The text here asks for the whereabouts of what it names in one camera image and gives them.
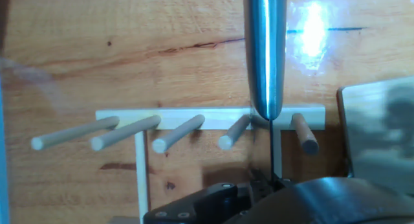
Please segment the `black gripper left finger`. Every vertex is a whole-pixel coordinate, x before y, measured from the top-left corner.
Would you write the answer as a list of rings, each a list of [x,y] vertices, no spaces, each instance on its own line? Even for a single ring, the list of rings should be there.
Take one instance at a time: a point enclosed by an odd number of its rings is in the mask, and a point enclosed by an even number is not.
[[[271,182],[260,170],[250,171],[245,183],[216,183],[144,215],[144,224],[233,223],[272,193]]]

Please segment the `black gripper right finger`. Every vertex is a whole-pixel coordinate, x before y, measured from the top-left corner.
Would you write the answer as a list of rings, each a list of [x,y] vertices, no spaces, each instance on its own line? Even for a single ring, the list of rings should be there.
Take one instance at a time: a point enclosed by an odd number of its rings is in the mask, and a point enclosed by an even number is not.
[[[275,192],[229,223],[413,223],[413,198],[363,179],[326,177]]]

